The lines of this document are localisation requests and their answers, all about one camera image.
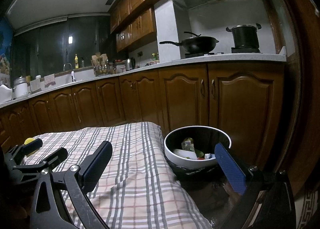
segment trash can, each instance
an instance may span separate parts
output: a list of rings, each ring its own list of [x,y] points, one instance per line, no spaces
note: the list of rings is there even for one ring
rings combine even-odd
[[[213,153],[214,147],[221,142],[231,148],[231,139],[223,131],[208,126],[187,126],[170,132],[164,139],[164,153],[166,160],[177,176],[177,179],[204,177],[209,173],[220,173],[216,158],[208,160],[191,160],[173,153],[174,149],[181,149],[182,141],[190,137],[194,141],[194,148],[203,153]]]

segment checkered tablecloth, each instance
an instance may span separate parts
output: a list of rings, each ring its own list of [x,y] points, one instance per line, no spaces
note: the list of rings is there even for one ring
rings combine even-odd
[[[158,125],[140,122],[35,138],[42,139],[43,146],[25,158],[27,165],[38,163],[59,147],[68,150],[68,158],[54,171],[80,164],[103,141],[111,142],[112,158],[95,189],[88,193],[110,228],[211,228],[165,161]],[[62,195],[75,225],[83,228],[68,193],[63,191]]]

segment black pot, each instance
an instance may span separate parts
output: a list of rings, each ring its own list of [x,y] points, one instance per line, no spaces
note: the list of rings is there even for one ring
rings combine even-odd
[[[235,48],[254,48],[259,49],[259,41],[257,30],[261,29],[261,25],[256,23],[255,26],[251,25],[239,25],[232,29],[226,27],[226,31],[232,32],[233,41],[235,42]]]
[[[161,41],[159,42],[159,44],[172,44],[175,46],[182,46],[188,53],[198,54],[209,53],[216,47],[216,44],[219,42],[213,37],[205,37],[201,36],[201,34],[197,35],[188,31],[185,31],[184,33],[195,35],[195,37],[184,39],[181,42]]]

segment white countertop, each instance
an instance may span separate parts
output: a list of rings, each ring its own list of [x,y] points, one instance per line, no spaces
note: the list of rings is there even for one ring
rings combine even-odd
[[[160,67],[168,67],[168,66],[176,66],[176,65],[183,65],[183,64],[191,64],[191,63],[201,63],[201,62],[215,62],[215,61],[239,61],[239,60],[246,60],[246,61],[268,61],[268,62],[286,62],[286,55],[282,54],[261,54],[261,53],[238,53],[238,54],[219,54],[219,55],[208,55],[208,56],[200,56],[200,57],[192,57],[192,58],[186,58],[186,59],[181,59],[181,60],[175,60],[171,62],[166,62],[166,63],[161,63],[161,64],[156,64],[152,66],[146,66],[146,67],[141,67],[137,68],[134,70],[126,71],[120,74],[114,74],[114,75],[103,75],[103,76],[98,76],[95,78],[90,78],[90,79],[85,79],[81,81],[77,81],[74,83],[68,83],[65,85],[49,88],[47,90],[43,90],[34,94],[31,94],[26,97],[22,97],[19,99],[11,100],[5,103],[0,104],[0,108],[3,108],[5,106],[18,103],[33,97],[36,97],[38,95],[42,95],[48,92],[52,92],[61,88],[73,86],[73,85],[78,85],[82,84],[85,82],[90,82],[90,81],[95,81],[99,79],[104,79],[104,78],[110,78],[110,77],[116,77],[116,76],[122,76],[130,73],[135,73],[139,71],[144,71],[144,70],[150,70],[150,69],[155,69],[155,68],[160,68]]]

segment wok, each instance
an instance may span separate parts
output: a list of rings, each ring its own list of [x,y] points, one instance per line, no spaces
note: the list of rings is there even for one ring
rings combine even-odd
[[[213,37],[201,36],[201,34],[197,35],[189,31],[185,31],[184,33],[195,35],[195,37],[186,38],[181,42],[161,41],[159,42],[159,44],[172,44],[175,46],[182,46],[184,50],[186,50],[190,54],[197,54],[209,53],[216,47],[216,44],[219,42]]]

